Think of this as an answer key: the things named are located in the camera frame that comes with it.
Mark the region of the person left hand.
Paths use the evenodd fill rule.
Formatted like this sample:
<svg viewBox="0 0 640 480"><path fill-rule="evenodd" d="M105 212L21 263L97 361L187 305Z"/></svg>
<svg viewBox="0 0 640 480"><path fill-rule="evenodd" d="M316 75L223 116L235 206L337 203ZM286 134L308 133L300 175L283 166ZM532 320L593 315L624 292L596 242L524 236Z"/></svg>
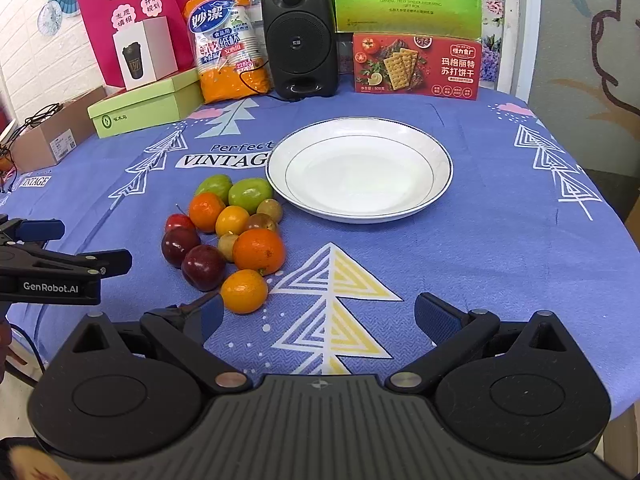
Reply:
<svg viewBox="0 0 640 480"><path fill-rule="evenodd" d="M10 352L12 342L12 330L9 322L2 318L0 322L0 382L6 374L6 359Z"/></svg>

